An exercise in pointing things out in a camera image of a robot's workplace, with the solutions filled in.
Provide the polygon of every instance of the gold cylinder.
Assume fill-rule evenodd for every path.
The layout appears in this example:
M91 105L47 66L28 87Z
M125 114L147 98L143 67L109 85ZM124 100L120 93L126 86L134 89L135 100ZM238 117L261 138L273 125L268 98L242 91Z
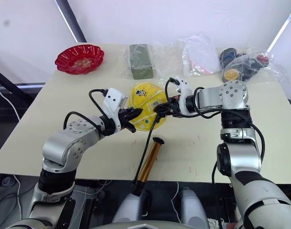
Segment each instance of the gold cylinder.
M159 153L161 144L158 142L154 142L153 146L151 147L151 150L146 158L146 161L144 163L144 166L139 174L138 180L145 183L147 178L149 177L149 174L151 172L151 168L156 160L156 157Z

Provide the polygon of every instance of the red fluted dish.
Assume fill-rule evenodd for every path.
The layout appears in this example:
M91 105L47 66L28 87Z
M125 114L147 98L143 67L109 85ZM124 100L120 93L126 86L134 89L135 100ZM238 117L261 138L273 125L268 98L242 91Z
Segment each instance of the red fluted dish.
M104 52L100 47L82 44L66 49L58 55L55 64L58 70L68 74L87 74L103 61Z

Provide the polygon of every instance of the white wall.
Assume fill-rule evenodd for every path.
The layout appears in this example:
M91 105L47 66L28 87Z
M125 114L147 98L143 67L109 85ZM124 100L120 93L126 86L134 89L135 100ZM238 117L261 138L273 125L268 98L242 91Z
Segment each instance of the white wall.
M74 44L53 0L0 0L0 72L13 83L46 82Z
M281 62L286 71L289 83L282 83L287 98L291 99L291 20L271 50L275 59Z
M217 47L267 49L291 0L69 0L87 41L171 42L197 31Z

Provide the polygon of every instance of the black tip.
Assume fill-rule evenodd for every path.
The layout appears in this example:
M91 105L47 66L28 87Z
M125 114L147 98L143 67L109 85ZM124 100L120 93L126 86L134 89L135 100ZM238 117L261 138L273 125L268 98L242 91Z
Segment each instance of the black tip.
M164 141L161 138L159 138L159 137L153 137L153 140L154 140L154 142L157 142L160 145L163 145L164 144Z

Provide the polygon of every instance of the table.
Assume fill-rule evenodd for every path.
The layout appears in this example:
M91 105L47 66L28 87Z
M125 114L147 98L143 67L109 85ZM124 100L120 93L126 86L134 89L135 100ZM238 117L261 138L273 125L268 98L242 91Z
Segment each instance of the table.
M55 132L62 130L70 111L98 115L88 97L94 88L114 87L126 94L139 81L120 77L125 69L125 45L98 44L105 52L102 65L87 75L56 71L26 111L0 150L0 173L39 176L42 147ZM192 88L222 84L220 74L187 78ZM277 82L248 85L253 122L262 131L266 154L261 174L280 184L291 183L291 107ZM99 104L103 97L96 95ZM220 116L206 120L168 117L152 136L164 139L149 180L210 182L220 140ZM132 134L122 130L89 148L77 169L76 178L133 179L144 149L147 132ZM216 173L216 182L229 183Z

